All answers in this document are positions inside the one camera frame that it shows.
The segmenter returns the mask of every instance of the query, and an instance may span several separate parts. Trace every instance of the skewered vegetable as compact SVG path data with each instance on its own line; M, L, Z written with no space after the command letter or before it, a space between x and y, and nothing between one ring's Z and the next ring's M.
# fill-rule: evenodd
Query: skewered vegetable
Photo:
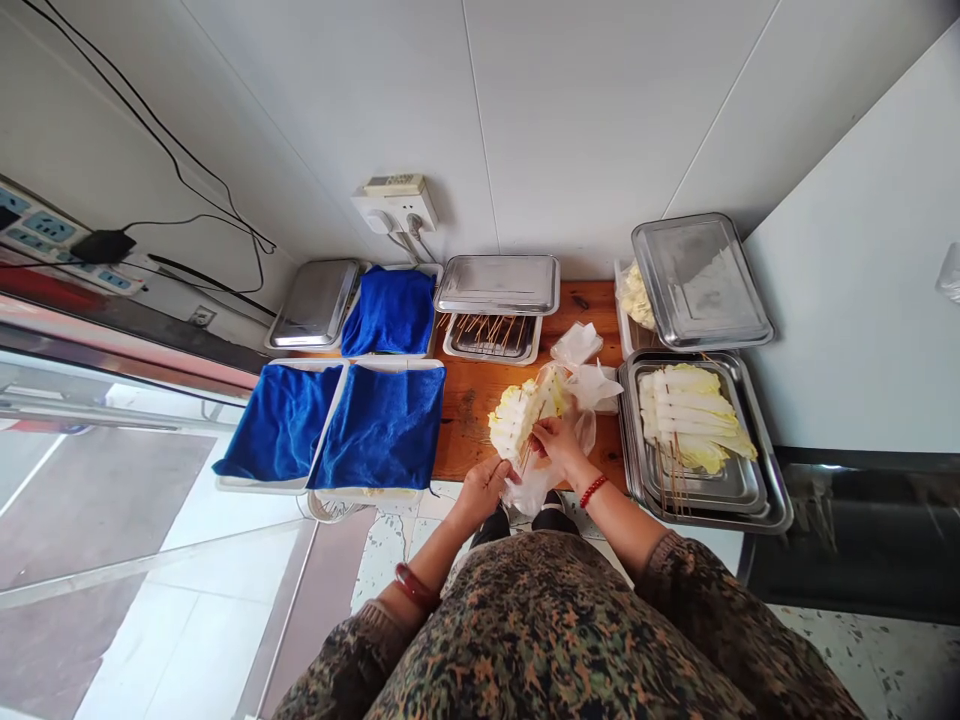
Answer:
M564 410L560 376L553 367L547 368L539 382L527 380L503 391L497 409L488 415L490 442L500 457L510 460L519 471L534 423L545 417L559 417Z
M716 374L672 365L640 379L643 437L672 451L684 467L718 473L732 451L748 460L757 449L733 406L720 394Z

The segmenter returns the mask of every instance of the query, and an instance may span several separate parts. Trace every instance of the wooden countertop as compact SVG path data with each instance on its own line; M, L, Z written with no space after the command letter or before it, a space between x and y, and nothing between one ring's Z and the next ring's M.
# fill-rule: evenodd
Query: wooden countertop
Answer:
M550 361L550 348L575 322L592 322L603 338L598 357L610 367L623 363L617 305L612 281L564 282L560 285L560 309L543 319L540 354L527 367L511 367L473 362L443 352L443 337L438 333L435 357L447 368L443 392L443 419L433 476L439 480L462 481L467 471L494 450L489 440L487 414L500 403L500 395L510 385L536 377L540 367ZM646 333L643 347L659 345L656 335ZM624 493L627 491L620 444L620 425L616 416L597 416L597 442L591 461Z

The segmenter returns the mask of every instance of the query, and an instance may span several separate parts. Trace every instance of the white wall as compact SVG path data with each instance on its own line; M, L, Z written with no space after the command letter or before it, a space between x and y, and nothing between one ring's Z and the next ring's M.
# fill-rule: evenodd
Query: white wall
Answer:
M746 242L780 333L750 359L777 440L960 450L960 307L934 290L960 238L960 23Z
M724 210L751 228L958 12L950 0L59 4L229 179L290 265L402 259L348 196L371 174L421 171L440 254L553 252L568 278L610 277L630 230L667 214ZM56 95L89 77L16 0L4 7L64 60L0 83ZM18 53L36 45L19 42ZM115 127L119 114L106 119L99 87L66 98L71 113L84 108L79 125L49 93L4 103L8 174L91 222L120 214L107 205L116 197L125 218L158 205L187 214L163 157L129 123ZM61 158L70 173L53 171ZM156 243L225 282L246 279L238 238L216 243L233 249L224 258L182 232ZM289 276L271 272L267 304Z

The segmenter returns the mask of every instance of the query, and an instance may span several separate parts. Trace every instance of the red beaded bracelet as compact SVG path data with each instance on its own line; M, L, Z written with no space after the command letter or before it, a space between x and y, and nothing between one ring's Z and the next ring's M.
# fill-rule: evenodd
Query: red beaded bracelet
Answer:
M607 481L606 475L601 475L596 480L593 481L593 484L587 488L587 491L583 494L583 497L580 498L580 507L584 510L587 509L587 503L590 502L590 498L593 497L593 494Z
M397 563L397 586L428 615L440 606L440 596L421 582L406 563Z

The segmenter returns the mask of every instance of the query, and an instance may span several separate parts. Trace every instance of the wall socket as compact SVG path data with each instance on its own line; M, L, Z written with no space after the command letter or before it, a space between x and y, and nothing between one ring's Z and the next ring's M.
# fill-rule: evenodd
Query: wall socket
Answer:
M419 215L423 220L421 232L436 232L437 213L433 209L426 185L418 195L390 197L367 195L363 188L357 188L350 200L363 221L378 235L386 235L388 232L409 232L410 224L407 222L407 216L411 213Z
M210 308L197 305L197 309L193 311L193 315L190 316L187 322L196 327L207 327L207 325L213 322L216 316L217 314Z

